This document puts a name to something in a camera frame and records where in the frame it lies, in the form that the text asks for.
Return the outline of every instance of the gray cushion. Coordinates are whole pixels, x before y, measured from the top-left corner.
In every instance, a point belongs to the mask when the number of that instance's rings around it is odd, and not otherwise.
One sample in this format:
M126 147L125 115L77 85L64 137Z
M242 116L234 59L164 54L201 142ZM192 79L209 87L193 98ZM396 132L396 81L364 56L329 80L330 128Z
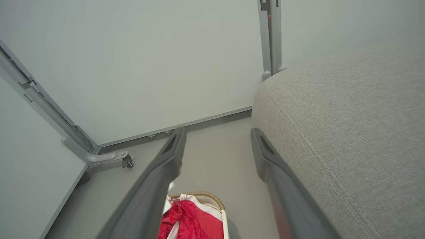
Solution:
M425 235L425 38L284 70L252 107L343 238Z

